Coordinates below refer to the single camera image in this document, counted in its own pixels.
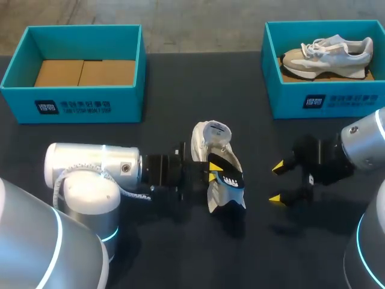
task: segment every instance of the shoelace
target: shoelace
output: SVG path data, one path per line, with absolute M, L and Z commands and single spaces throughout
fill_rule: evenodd
M 324 48 L 318 44 L 322 40 L 325 40 L 325 38 L 316 39 L 313 41 L 313 44 L 305 45 L 304 43 L 301 43 L 303 55 L 305 57 L 311 57 L 313 55 L 329 54 L 328 51 L 325 51 Z
M 202 140 L 202 142 L 200 143 L 200 148 L 201 149 L 206 149 L 208 150 L 208 146 L 206 145 L 205 141 Z M 224 146 L 222 149 L 221 149 L 221 152 L 225 152 L 226 151 L 226 146 Z

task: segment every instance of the cardboard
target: cardboard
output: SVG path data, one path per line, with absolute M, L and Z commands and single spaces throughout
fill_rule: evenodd
M 290 71 L 287 71 L 281 63 L 281 59 L 277 58 L 279 68 L 282 74 L 283 82 L 320 82 L 320 81 L 367 81 L 367 80 L 374 80 L 373 74 L 371 71 L 368 71 L 368 74 L 366 75 L 365 79 L 352 79 L 352 78 L 346 78 L 342 77 L 340 75 L 337 75 L 335 73 L 331 72 L 324 72 L 320 75 L 318 75 L 315 79 L 301 79 L 298 78 L 296 75 L 290 73 Z
M 79 86 L 133 85 L 134 60 L 84 61 Z
M 78 86 L 83 60 L 44 60 L 35 87 Z

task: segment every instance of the beige sneaker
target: beige sneaker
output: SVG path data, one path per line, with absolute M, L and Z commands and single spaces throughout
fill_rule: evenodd
M 313 44 L 301 44 L 282 55 L 281 62 L 291 73 L 314 79 L 323 72 L 333 72 L 347 78 L 365 78 L 365 67 L 373 55 L 373 41 L 346 41 L 339 35 L 316 39 Z

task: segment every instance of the white cable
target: white cable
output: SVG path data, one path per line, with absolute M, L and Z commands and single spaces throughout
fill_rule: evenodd
M 63 180 L 66 177 L 68 177 L 68 174 L 70 174 L 76 170 L 88 170 L 88 171 L 96 172 L 96 173 L 100 174 L 105 179 L 109 179 L 110 181 L 114 182 L 119 187 L 120 193 L 124 196 L 132 197 L 134 199 L 151 200 L 151 197 L 146 195 L 146 194 L 135 194 L 135 193 L 130 193 L 129 191 L 125 191 L 124 189 L 121 188 L 121 186 L 118 185 L 118 183 L 116 183 L 114 178 L 108 172 L 106 172 L 105 170 L 102 170 L 102 168 L 99 166 L 94 166 L 93 164 L 75 164 L 74 166 L 70 166 L 70 167 L 66 168 L 65 170 L 63 170 L 63 172 L 60 174 L 60 176 L 55 181 L 54 197 L 52 200 L 52 204 L 53 204 L 54 208 L 56 208 L 56 209 L 58 208 L 58 199 L 59 198 L 63 199 L 63 197 L 60 196 L 60 194 L 59 194 L 61 183 L 63 182 Z

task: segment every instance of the white sneaker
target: white sneaker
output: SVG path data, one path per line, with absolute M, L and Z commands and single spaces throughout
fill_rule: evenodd
M 223 123 L 214 120 L 210 122 L 199 122 L 192 131 L 191 156 L 194 161 L 208 161 L 209 154 L 220 156 L 229 162 L 232 167 L 242 173 L 242 167 L 235 157 L 231 145 L 231 130 Z M 246 209 L 243 198 L 243 188 L 239 189 L 233 185 L 226 185 L 218 178 L 210 181 L 208 188 L 208 207 L 210 213 L 216 207 L 222 207 L 231 200 Z
M 314 79 L 323 72 L 334 72 L 347 78 L 365 78 L 365 67 L 373 56 L 373 41 L 347 41 L 340 35 L 301 44 L 301 49 L 288 51 L 281 58 L 290 72 Z

